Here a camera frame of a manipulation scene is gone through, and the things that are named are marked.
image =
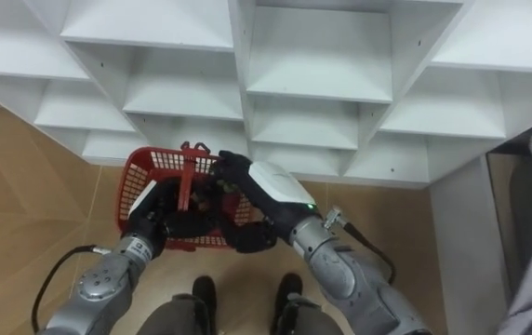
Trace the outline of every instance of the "black shoe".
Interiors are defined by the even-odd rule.
[[[207,275],[197,277],[193,281],[192,295],[199,298],[206,305],[208,311],[208,323],[210,331],[205,331],[205,333],[216,334],[216,315],[217,315],[217,287],[214,284],[212,278]],[[200,326],[202,327],[203,320],[198,320]]]
[[[295,274],[286,274],[281,280],[276,292],[276,301],[274,302],[274,318],[270,326],[270,333],[274,335],[277,333],[278,320],[283,314],[286,305],[288,304],[288,295],[290,293],[297,293],[301,295],[303,292],[303,282],[301,277]]]

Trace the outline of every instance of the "white wall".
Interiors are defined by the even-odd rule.
[[[448,333],[496,334],[508,281],[485,157],[430,191]]]

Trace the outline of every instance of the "wooden floor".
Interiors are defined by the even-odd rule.
[[[120,173],[120,168],[90,166],[0,108],[0,334],[32,334],[34,296],[64,252],[82,244],[110,247],[118,240],[113,208]],[[305,186],[323,211],[340,206],[387,251],[398,268],[396,287],[419,309],[434,334],[446,334],[427,191]],[[95,259],[85,256],[65,263],[44,298],[42,323],[70,296],[74,280]],[[289,271],[303,277],[305,295],[321,303],[350,334],[303,261],[283,243],[250,256],[210,249],[163,253],[143,275],[133,305],[112,334],[135,334],[154,308],[173,294],[189,292],[199,275],[211,275],[217,282],[221,333],[267,334],[274,292]]]

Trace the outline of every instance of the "person's leg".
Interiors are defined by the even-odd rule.
[[[217,293],[208,276],[193,282],[192,294],[179,294],[144,321],[138,335],[213,335]]]
[[[295,274],[283,277],[276,293],[272,335],[342,335],[339,325],[320,306],[300,296],[303,285]]]

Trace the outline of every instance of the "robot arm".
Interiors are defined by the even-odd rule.
[[[138,279],[152,258],[149,240],[133,234],[122,238],[111,253],[80,277],[72,297],[39,334],[109,334],[129,309]]]
[[[326,298],[345,315],[356,335],[431,334],[378,267],[341,243],[318,217],[302,221],[291,246],[309,264]]]
[[[313,198],[281,167],[220,152],[216,173],[237,186],[278,236],[309,264],[326,298],[357,335],[430,334],[420,317],[376,265],[333,236]]]
[[[84,272],[71,298],[38,334],[106,335],[111,332],[129,309],[132,293],[146,265],[163,251],[168,213],[153,210],[163,191],[154,185],[147,187],[132,206],[117,246]]]

